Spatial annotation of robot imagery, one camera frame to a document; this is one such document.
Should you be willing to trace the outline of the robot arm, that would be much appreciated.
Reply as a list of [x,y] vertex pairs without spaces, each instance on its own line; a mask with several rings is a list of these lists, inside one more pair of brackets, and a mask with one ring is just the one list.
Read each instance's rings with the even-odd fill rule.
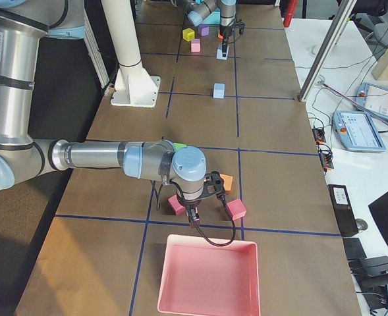
[[[82,141],[91,127],[102,90],[81,39],[42,39],[30,133],[39,138]],[[0,191],[0,232],[34,228],[53,212],[70,172],[50,174]]]
[[239,29],[239,35],[243,35],[245,23],[236,18],[235,0],[205,0],[198,4],[191,0],[171,1],[174,7],[181,8],[187,15],[193,26],[199,26],[209,15],[219,9],[219,34],[222,36],[221,57],[228,56],[230,41],[235,29]]

